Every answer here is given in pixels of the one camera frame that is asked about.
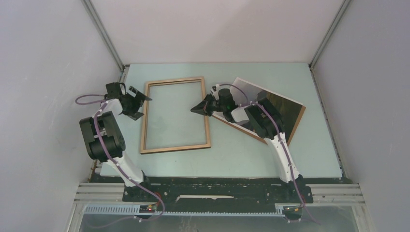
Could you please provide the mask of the clear acrylic sheet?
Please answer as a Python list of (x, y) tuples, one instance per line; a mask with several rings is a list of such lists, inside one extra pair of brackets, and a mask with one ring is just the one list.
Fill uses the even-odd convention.
[(200, 82), (151, 86), (146, 148), (206, 144), (204, 116), (190, 110), (203, 99)]

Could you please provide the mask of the wooden picture frame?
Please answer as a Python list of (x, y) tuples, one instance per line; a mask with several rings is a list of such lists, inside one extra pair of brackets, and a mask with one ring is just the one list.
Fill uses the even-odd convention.
[[(172, 85), (172, 84), (182, 84), (182, 83), (191, 83), (191, 82), (200, 82), (202, 85), (202, 97), (206, 95), (205, 90), (205, 80), (203, 77), (189, 77), (189, 78), (179, 78), (179, 79), (168, 79), (161, 81), (148, 81), (145, 84), (145, 94), (150, 95), (151, 86), (162, 86), (162, 85)], [(210, 128), (209, 128), (209, 119), (207, 116), (204, 116), (205, 129), (206, 129), (206, 144), (202, 145), (188, 145), (188, 146), (176, 146), (169, 148), (155, 148), (147, 149), (146, 148), (146, 132), (147, 132), (147, 117), (148, 117), (148, 105), (149, 102), (146, 102), (144, 105), (144, 116), (142, 119), (142, 128), (141, 128), (141, 142), (140, 142), (140, 153), (141, 154), (153, 154), (153, 153), (164, 153), (164, 152), (175, 152), (175, 151), (184, 151), (184, 150), (196, 150), (196, 149), (205, 149), (211, 147), (210, 139)]]

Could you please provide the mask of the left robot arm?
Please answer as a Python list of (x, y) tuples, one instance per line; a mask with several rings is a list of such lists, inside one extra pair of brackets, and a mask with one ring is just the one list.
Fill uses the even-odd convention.
[(152, 99), (121, 82), (112, 82), (105, 87), (107, 93), (98, 101), (98, 111), (79, 122), (87, 153), (92, 160), (110, 165), (126, 187), (135, 187), (134, 195), (139, 200), (148, 201), (153, 195), (153, 188), (144, 171), (127, 155), (125, 138), (117, 118), (127, 116), (134, 121), (140, 119), (144, 115), (140, 108)]

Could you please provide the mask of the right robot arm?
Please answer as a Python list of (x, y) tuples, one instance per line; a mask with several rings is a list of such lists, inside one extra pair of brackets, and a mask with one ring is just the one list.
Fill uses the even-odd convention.
[(284, 184), (281, 189), (282, 198), (294, 202), (301, 195), (301, 189), (306, 186), (303, 176), (298, 171), (288, 147), (286, 133), (280, 112), (268, 98), (240, 105), (228, 88), (223, 88), (205, 98), (192, 107), (190, 111), (203, 116), (212, 116), (214, 112), (222, 113), (225, 120), (231, 124), (239, 122), (250, 123), (254, 132), (263, 139), (277, 159), (279, 178)]

